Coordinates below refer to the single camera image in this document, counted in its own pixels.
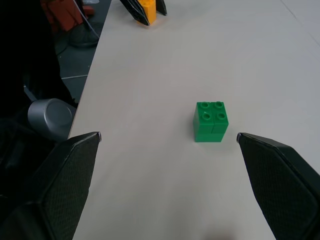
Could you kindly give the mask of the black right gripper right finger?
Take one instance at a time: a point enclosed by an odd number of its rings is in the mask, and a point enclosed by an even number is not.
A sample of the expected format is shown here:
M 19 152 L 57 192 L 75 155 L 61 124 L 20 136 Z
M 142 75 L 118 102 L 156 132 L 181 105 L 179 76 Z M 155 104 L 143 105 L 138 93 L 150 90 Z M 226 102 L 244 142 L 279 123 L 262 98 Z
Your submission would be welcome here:
M 244 132 L 236 140 L 276 240 L 320 240 L 320 175 L 288 145 Z

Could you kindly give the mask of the silver robot body joint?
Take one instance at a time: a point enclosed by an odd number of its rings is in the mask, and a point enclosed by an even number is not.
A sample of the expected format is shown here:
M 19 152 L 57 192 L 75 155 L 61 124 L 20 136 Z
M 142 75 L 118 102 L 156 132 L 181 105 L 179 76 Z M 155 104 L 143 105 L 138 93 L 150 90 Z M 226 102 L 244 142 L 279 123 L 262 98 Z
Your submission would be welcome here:
M 27 112 L 27 120 L 38 134 L 55 142 L 68 139 L 76 108 L 57 99 L 34 101 Z

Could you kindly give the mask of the yellow toy brick cube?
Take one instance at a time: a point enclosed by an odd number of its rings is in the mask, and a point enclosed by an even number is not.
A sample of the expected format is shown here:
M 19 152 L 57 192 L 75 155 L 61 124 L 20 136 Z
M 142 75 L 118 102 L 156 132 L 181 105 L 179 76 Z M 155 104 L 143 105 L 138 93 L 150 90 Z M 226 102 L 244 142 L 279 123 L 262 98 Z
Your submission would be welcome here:
M 143 7 L 149 24 L 153 24 L 156 21 L 156 0 L 138 0 Z

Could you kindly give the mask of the green toy brick cube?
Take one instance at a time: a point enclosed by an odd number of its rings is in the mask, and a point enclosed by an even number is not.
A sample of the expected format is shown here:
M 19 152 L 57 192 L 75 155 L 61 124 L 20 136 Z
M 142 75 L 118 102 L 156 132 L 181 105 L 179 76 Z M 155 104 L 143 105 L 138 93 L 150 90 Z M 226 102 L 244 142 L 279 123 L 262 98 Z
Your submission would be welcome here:
M 229 126 L 225 104 L 197 102 L 192 123 L 195 142 L 220 143 Z

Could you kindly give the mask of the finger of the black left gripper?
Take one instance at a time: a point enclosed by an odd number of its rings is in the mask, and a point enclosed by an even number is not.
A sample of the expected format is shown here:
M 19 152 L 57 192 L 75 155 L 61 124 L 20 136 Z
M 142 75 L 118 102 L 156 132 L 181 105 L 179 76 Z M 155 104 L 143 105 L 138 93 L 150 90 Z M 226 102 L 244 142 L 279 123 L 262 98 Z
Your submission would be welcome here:
M 156 10 L 164 16 L 167 15 L 167 8 L 164 0 L 156 0 Z
M 120 0 L 120 2 L 136 21 L 145 26 L 150 25 L 147 14 L 138 0 Z

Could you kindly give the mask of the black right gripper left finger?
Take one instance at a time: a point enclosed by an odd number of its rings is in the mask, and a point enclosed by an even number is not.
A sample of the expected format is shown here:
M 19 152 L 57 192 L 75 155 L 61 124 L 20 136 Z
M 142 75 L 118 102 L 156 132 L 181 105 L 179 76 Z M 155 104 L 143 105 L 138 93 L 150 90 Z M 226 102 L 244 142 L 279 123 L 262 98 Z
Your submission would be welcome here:
M 0 240 L 73 240 L 101 142 L 98 131 L 59 143 L 40 163 L 0 168 Z

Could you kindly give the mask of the orange red object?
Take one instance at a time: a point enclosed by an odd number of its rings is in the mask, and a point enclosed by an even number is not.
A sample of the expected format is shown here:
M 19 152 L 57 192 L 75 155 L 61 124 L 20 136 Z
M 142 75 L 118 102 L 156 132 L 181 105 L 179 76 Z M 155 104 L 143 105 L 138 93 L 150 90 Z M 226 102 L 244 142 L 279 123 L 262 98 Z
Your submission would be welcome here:
M 40 4 L 54 34 L 68 32 L 83 23 L 73 0 L 40 0 Z

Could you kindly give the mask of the black robot body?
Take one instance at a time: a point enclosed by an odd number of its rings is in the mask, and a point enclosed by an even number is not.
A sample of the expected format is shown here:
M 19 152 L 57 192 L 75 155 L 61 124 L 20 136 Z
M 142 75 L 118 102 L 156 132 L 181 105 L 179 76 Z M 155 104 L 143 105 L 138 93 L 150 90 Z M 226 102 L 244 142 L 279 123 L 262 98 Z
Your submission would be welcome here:
M 39 100 L 77 103 L 61 79 L 51 25 L 41 0 L 0 0 L 0 200 L 8 200 L 50 142 L 28 122 L 28 88 Z

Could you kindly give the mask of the grey round stand base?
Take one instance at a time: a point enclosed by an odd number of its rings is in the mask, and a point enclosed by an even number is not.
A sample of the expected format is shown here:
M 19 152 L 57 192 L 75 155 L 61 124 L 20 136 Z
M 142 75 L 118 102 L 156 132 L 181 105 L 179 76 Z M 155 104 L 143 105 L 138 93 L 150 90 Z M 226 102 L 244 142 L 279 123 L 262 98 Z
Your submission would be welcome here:
M 82 23 L 70 30 L 68 43 L 74 48 L 86 49 L 94 48 L 98 45 L 100 35 L 103 29 L 101 22 L 91 22 L 90 27 L 85 27 Z

